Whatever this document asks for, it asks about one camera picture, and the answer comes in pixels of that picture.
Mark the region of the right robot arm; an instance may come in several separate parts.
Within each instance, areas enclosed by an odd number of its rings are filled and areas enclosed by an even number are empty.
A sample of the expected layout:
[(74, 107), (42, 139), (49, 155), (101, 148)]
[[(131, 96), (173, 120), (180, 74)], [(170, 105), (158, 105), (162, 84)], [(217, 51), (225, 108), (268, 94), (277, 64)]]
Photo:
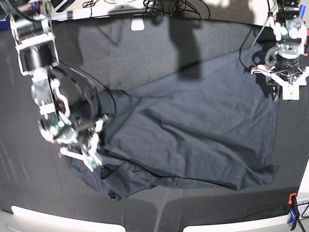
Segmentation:
[(102, 166), (98, 154), (99, 134), (109, 121), (97, 117), (93, 97), (77, 87), (81, 99), (90, 107), (90, 115), (81, 116), (70, 108), (68, 98), (60, 91), (60, 80), (52, 74), (59, 65), (51, 13), (47, 0), (2, 0), (0, 5), (9, 16), (10, 28), (23, 76), (32, 79), (31, 94), (39, 107), (38, 127), (42, 137), (60, 144), (60, 154), (81, 160), (93, 172)]

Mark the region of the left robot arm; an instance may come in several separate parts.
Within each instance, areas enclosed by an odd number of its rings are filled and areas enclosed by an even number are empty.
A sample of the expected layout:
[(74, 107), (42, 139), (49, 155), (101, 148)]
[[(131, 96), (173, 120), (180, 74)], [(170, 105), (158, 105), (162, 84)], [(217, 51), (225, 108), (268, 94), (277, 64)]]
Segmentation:
[(266, 52), (264, 63), (252, 61), (252, 74), (262, 74), (270, 87), (272, 99), (297, 101), (300, 89), (307, 85), (308, 66), (300, 66), (301, 56), (308, 56), (309, 30), (303, 20), (305, 5), (298, 0), (276, 0), (269, 9), (265, 25), (270, 25), (276, 44)]

